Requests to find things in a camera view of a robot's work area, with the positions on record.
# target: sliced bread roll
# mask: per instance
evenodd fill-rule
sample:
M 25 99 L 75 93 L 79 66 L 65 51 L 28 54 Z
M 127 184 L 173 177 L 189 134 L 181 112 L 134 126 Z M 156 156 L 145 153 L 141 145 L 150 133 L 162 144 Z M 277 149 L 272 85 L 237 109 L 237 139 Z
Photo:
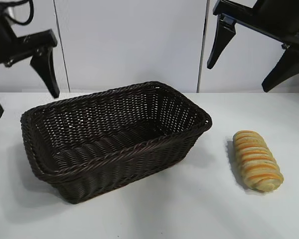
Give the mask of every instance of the sliced bread roll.
M 256 132 L 243 130 L 234 137 L 237 166 L 244 183 L 251 189 L 270 192 L 284 181 L 264 139 Z

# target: black cable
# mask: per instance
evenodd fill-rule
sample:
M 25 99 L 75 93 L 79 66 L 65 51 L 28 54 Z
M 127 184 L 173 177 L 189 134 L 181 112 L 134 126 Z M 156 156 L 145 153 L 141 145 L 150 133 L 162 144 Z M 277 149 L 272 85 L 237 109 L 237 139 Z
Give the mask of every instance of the black cable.
M 2 2 L 4 3 L 6 6 L 20 6 L 23 4 L 26 4 L 29 0 L 22 0 L 22 1 L 9 1 L 9 2 Z
M 34 5 L 33 5 L 33 0 L 22 0 L 22 1 L 12 1 L 12 2 L 8 2 L 7 4 L 9 6 L 19 6 L 19 5 L 22 5 L 22 4 L 25 4 L 29 2 L 30 4 L 30 15 L 29 15 L 29 18 L 27 21 L 24 21 L 24 22 L 21 22 L 21 21 L 18 21 L 14 18 L 12 18 L 11 16 L 9 16 L 9 14 L 5 13 L 4 15 L 12 22 L 14 22 L 15 24 L 18 24 L 18 25 L 22 25 L 22 26 L 25 26 L 25 25 L 28 25 L 32 22 L 33 20 L 33 16 L 34 16 Z
M 30 14 L 29 14 L 28 20 L 25 21 L 25 22 L 18 21 L 16 19 L 12 18 L 9 14 L 7 14 L 5 12 L 5 10 L 8 7 L 20 6 L 20 5 L 26 4 L 27 2 L 30 5 Z M 33 16 L 34 16 L 33 0 L 21 0 L 21 1 L 9 1 L 9 2 L 2 2 L 1 1 L 0 2 L 0 13 L 3 14 L 6 18 L 8 18 L 10 21 L 12 21 L 15 24 L 22 25 L 22 26 L 28 25 L 30 22 L 32 22 Z

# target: basket rim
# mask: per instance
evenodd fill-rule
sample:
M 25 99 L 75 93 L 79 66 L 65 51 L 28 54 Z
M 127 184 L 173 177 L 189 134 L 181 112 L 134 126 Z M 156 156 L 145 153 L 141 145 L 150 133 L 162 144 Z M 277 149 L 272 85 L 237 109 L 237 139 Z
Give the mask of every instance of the basket rim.
M 101 157 L 91 158 L 91 160 L 88 163 L 81 163 L 81 164 L 73 165 L 73 166 L 66 167 L 66 168 L 60 169 L 60 170 L 52 170 L 52 169 L 49 171 L 42 170 L 42 168 L 39 166 L 39 163 L 38 163 L 38 162 L 40 162 L 42 164 L 42 162 L 35 155 L 35 156 L 33 156 L 33 160 L 31 160 L 31 162 L 32 162 L 31 166 L 35 167 L 36 172 L 38 172 L 38 171 L 40 172 L 40 174 L 36 173 L 36 176 L 46 182 L 48 182 L 50 180 L 55 182 L 56 179 L 59 179 L 62 182 L 69 181 L 67 179 L 68 177 L 71 177 L 71 180 L 73 180 L 73 175 L 78 176 L 83 172 L 85 173 L 87 171 L 93 171 L 98 167 L 113 163 L 115 161 L 119 161 L 119 160 L 123 160 L 123 159 L 128 160 L 131 157 L 134 157 L 137 154 L 140 154 L 145 150 L 149 150 L 149 149 L 154 150 L 156 148 L 166 146 L 170 143 L 175 143 L 176 141 L 184 140 L 185 138 L 188 138 L 188 137 L 200 135 L 211 128 L 212 119 L 206 111 L 204 111 L 202 108 L 200 108 L 198 105 L 196 105 L 193 101 L 188 99 L 185 95 L 183 95 L 179 91 L 175 90 L 173 87 L 170 87 L 170 86 L 168 86 L 164 83 L 158 82 L 158 81 L 150 81 L 150 82 L 134 84 L 134 85 L 126 86 L 126 87 L 111 89 L 111 90 L 107 90 L 104 92 L 92 93 L 89 95 L 82 95 L 82 96 L 78 96 L 78 97 L 74 97 L 74 98 L 64 99 L 64 100 L 51 102 L 51 103 L 48 103 L 45 105 L 34 107 L 32 109 L 27 110 L 21 116 L 20 121 L 21 121 L 21 125 L 22 125 L 22 132 L 24 133 L 24 131 L 25 131 L 24 127 L 27 126 L 28 127 L 28 138 L 30 140 L 33 138 L 32 134 L 30 133 L 32 130 L 30 130 L 29 125 L 32 125 L 33 114 L 42 109 L 48 109 L 50 107 L 62 106 L 64 104 L 71 104 L 76 101 L 89 99 L 89 98 L 95 98 L 95 97 L 98 98 L 98 97 L 104 97 L 107 95 L 122 94 L 122 93 L 126 93 L 129 91 L 132 92 L 135 89 L 143 88 L 143 87 L 147 87 L 147 86 L 157 86 L 157 87 L 163 87 L 163 88 L 168 89 L 173 95 L 177 95 L 178 97 L 181 97 L 181 99 L 183 101 L 186 101 L 187 103 L 192 105 L 194 108 L 196 108 L 197 111 L 200 112 L 205 117 L 206 120 L 201 121 L 200 123 L 197 123 L 197 124 L 189 127 L 186 130 L 183 130 L 180 132 L 175 132 L 175 133 L 172 133 L 169 135 L 162 135 L 155 139 L 144 141 L 144 142 L 138 143 L 134 146 L 124 148 L 122 150 L 117 150 L 112 153 L 108 153 Z M 27 149 L 31 150 L 31 152 L 33 153 L 33 149 L 31 147 L 27 147 L 25 141 L 24 141 L 24 146 L 25 146 L 26 150 Z

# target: wicker basket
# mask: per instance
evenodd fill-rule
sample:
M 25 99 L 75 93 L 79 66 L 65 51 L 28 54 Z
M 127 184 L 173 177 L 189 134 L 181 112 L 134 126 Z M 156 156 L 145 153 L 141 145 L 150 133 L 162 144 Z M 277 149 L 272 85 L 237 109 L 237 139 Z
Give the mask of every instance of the wicker basket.
M 21 117 L 37 178 L 76 204 L 181 161 L 210 116 L 160 82 L 38 106 Z

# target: toy bread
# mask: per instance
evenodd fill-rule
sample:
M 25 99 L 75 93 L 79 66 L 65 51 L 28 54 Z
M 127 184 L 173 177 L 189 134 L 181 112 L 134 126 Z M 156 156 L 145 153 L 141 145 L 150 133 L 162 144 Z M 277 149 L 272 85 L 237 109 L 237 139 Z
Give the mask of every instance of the toy bread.
M 239 171 L 249 188 L 271 192 L 283 183 L 280 168 L 258 133 L 239 131 L 233 141 Z

